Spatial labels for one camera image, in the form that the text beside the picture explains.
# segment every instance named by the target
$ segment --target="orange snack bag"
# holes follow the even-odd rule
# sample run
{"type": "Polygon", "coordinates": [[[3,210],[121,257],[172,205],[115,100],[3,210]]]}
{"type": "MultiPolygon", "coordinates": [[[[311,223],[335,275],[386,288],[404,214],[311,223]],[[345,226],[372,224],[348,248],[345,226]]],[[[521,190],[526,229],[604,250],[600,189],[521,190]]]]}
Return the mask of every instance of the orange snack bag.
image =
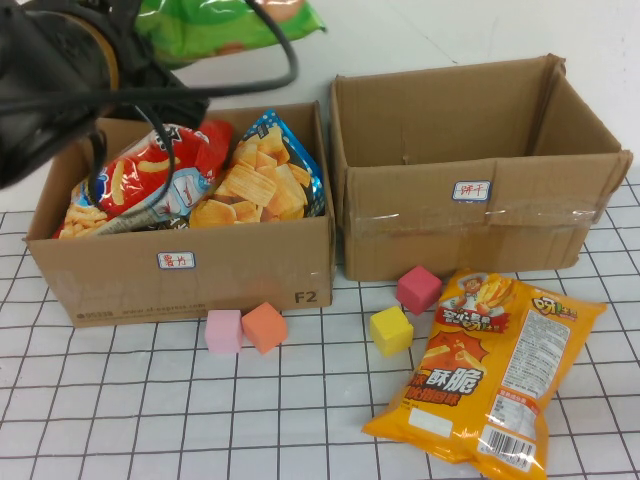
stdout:
{"type": "Polygon", "coordinates": [[[492,479],[546,479],[543,412],[606,305],[458,272],[413,377],[363,432],[492,479]]]}

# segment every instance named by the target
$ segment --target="yellow cube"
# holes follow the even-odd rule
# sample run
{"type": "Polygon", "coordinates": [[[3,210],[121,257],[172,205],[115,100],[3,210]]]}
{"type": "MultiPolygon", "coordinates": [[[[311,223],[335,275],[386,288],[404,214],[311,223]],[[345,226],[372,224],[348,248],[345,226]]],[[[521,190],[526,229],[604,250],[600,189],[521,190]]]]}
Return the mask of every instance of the yellow cube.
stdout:
{"type": "Polygon", "coordinates": [[[371,316],[371,337],[382,355],[406,350],[413,342],[413,325],[400,307],[391,307],[371,316]]]}

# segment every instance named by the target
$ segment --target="nutrition label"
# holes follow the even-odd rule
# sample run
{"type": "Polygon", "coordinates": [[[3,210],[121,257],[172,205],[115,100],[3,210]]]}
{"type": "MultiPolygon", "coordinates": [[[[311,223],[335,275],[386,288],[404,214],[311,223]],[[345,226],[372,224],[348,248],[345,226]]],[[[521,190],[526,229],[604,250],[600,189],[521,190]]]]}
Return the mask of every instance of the nutrition label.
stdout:
{"type": "Polygon", "coordinates": [[[537,416],[537,408],[530,405],[531,400],[502,390],[496,396],[496,401],[491,409],[489,421],[500,425],[506,430],[511,430],[522,436],[536,439],[534,422],[537,416]]]}
{"type": "Polygon", "coordinates": [[[549,389],[569,340],[569,327],[529,310],[502,385],[540,398],[549,389]]]}

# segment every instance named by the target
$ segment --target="barcode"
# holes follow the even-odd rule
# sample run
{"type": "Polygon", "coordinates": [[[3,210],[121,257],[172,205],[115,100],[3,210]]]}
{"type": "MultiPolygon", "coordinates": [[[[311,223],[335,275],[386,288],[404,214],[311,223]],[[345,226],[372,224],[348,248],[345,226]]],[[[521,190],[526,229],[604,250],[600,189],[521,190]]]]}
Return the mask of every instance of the barcode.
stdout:
{"type": "Polygon", "coordinates": [[[478,443],[478,451],[493,455],[512,467],[528,472],[534,461],[536,446],[487,425],[478,443]]]}

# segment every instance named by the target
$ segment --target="cartoon character on bag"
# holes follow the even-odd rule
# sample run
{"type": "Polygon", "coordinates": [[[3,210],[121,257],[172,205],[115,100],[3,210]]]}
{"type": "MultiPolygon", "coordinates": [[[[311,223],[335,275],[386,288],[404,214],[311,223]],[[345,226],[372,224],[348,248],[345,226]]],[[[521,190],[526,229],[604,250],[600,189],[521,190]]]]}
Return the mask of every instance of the cartoon character on bag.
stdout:
{"type": "Polygon", "coordinates": [[[464,293],[442,302],[441,306],[453,310],[464,309],[483,316],[495,317],[504,313],[502,305],[513,299],[514,282],[502,277],[489,281],[486,273],[473,273],[458,280],[458,288],[464,293]]]}

